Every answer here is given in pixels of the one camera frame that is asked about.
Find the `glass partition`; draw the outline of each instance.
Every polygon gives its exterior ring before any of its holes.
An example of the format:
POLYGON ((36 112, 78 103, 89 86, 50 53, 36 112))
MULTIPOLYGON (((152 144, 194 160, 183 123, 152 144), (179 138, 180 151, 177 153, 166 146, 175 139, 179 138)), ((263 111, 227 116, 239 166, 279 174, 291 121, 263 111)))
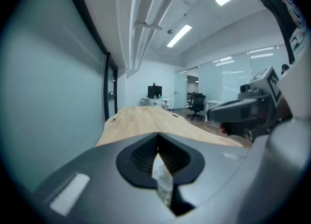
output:
POLYGON ((206 100, 221 100, 222 78, 221 66, 207 63, 199 66, 199 93, 206 96, 206 100))
POLYGON ((199 93, 210 101, 234 100, 241 85, 269 66, 281 78, 283 64, 289 64, 285 45, 252 50, 203 64, 199 66, 199 93))
POLYGON ((284 53, 281 52, 280 46, 249 51, 248 56, 253 76, 267 67, 272 66, 277 76, 281 78, 282 65, 289 63, 288 56, 285 56, 284 53))
POLYGON ((222 69, 222 98, 230 101, 238 97, 240 86, 252 79, 252 71, 247 53, 232 56, 232 63, 219 67, 222 69))
POLYGON ((174 109, 184 109, 187 103, 187 72, 175 69, 174 109))

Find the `light wood tabletop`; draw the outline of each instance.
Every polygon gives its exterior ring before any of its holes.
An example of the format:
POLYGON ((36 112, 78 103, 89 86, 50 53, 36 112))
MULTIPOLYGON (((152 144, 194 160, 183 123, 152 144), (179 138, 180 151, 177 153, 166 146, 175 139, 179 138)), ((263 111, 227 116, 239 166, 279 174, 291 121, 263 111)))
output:
POLYGON ((190 124, 182 116, 165 111, 160 106, 119 108, 118 113, 106 121, 103 134, 96 146, 152 132, 170 133, 212 144, 242 147, 240 143, 202 130, 190 124))

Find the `ceiling pipe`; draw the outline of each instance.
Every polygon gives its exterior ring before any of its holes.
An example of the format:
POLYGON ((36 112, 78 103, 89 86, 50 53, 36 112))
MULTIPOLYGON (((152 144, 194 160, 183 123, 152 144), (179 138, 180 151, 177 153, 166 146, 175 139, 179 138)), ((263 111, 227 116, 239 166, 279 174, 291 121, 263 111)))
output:
MULTIPOLYGON (((171 6, 172 2, 174 0, 163 0, 161 5, 159 6, 159 9, 158 9, 158 12, 156 13, 156 16, 152 22, 152 25, 155 25, 155 26, 159 26, 167 12, 167 10, 169 9, 169 7, 171 6)), ((141 57, 140 57, 140 61, 139 61, 139 65, 138 65, 138 68, 137 68, 137 71, 139 70, 140 68, 140 65, 146 55, 146 52, 150 46, 150 43, 153 39, 153 37, 155 36, 155 33, 156 33, 156 30, 150 30, 149 32, 149 35, 147 37, 147 40, 146 40, 146 43, 143 47, 143 50, 142 50, 142 54, 141 54, 141 57)))
MULTIPOLYGON (((139 23, 147 22, 147 18, 150 13, 153 2, 154 0, 140 0, 138 10, 137 10, 136 22, 139 22, 139 23)), ((132 70, 134 70, 136 66, 138 50, 139 50, 140 43, 141 43, 142 31, 143 31, 143 27, 139 25, 135 26, 132 70)))

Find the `office chair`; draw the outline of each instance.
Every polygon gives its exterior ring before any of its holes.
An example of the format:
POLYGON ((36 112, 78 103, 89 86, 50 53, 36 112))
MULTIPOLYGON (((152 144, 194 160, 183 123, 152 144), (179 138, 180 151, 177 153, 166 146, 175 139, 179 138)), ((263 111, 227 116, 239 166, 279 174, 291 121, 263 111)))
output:
POLYGON ((194 119, 194 117, 198 117, 203 120, 203 116, 199 113, 200 111, 204 110, 204 101, 205 101, 205 95, 203 94, 195 94, 193 104, 191 107, 188 107, 189 110, 194 111, 194 114, 187 115, 187 118, 189 116, 192 116, 191 121, 194 119))

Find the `white desk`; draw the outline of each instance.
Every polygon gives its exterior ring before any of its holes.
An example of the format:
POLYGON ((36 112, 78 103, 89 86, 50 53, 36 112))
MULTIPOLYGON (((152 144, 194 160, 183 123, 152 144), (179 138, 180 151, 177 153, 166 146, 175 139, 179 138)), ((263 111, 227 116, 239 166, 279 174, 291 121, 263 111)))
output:
POLYGON ((162 101, 165 103, 165 110, 167 111, 168 109, 167 102, 170 100, 170 98, 162 98, 162 99, 141 98, 141 100, 148 100, 152 102, 152 104, 150 103, 150 105, 154 105, 154 101, 162 101))
POLYGON ((217 105, 217 104, 220 104, 220 103, 223 103, 223 102, 221 102, 221 101, 206 101, 205 123, 207 122, 207 115, 206 115, 206 112, 207 112, 207 110, 209 109, 209 106, 210 106, 210 105, 217 105))

